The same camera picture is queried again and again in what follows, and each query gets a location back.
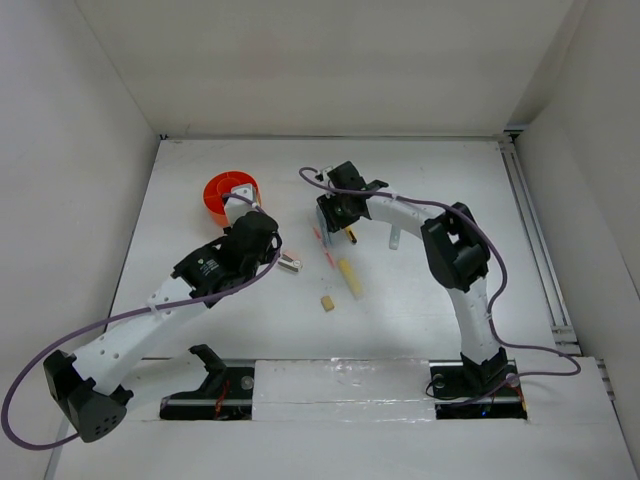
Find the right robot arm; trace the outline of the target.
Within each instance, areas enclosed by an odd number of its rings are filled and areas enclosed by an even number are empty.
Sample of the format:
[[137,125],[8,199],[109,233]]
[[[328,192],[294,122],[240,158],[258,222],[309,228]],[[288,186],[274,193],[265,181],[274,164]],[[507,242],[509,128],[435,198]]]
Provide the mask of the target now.
[[448,292],[461,336],[465,397],[492,392],[508,364],[497,339],[487,293],[490,243],[463,203],[446,205],[397,194],[380,180],[366,182],[352,162],[315,170],[310,182],[324,193],[317,205],[325,230],[335,233],[358,220],[384,222],[422,240],[429,271]]

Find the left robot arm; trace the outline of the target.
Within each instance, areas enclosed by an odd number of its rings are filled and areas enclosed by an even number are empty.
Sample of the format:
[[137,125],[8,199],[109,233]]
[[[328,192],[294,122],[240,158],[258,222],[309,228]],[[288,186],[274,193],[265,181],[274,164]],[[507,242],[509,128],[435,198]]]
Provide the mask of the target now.
[[255,283],[281,244],[277,222],[250,211],[175,265],[140,312],[71,353],[50,353],[43,362],[50,394],[79,438],[91,443],[110,433],[134,396],[123,384],[129,372],[179,328]]

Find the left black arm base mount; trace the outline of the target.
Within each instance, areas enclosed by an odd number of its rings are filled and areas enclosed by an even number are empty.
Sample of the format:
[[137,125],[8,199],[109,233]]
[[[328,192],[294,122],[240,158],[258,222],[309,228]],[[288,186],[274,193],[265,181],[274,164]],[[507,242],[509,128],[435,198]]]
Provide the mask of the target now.
[[166,421],[248,421],[252,419],[255,360],[223,360],[208,345],[189,348],[206,376],[194,390],[161,400],[159,418]]

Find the thin pink highlighter pen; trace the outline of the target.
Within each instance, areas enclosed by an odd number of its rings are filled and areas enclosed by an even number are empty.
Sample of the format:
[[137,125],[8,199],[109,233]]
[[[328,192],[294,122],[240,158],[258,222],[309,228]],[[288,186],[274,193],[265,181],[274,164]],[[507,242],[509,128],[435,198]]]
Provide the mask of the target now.
[[335,260],[334,260],[333,256],[331,255],[329,249],[325,245],[325,243],[323,241],[323,237],[322,237],[320,231],[315,226],[312,226],[312,230],[313,230],[314,236],[316,237],[317,241],[319,242],[320,248],[321,248],[324,256],[326,257],[330,267],[332,269],[335,269],[336,268]]

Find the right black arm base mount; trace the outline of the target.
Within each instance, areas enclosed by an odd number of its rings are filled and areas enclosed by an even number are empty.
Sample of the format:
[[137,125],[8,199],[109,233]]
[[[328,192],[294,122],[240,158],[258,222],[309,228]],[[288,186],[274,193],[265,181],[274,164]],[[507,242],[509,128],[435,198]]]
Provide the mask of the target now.
[[437,420],[528,419],[521,387],[497,388],[507,376],[517,373],[513,360],[487,386],[474,385],[461,361],[431,361],[429,373],[425,394],[434,400]]

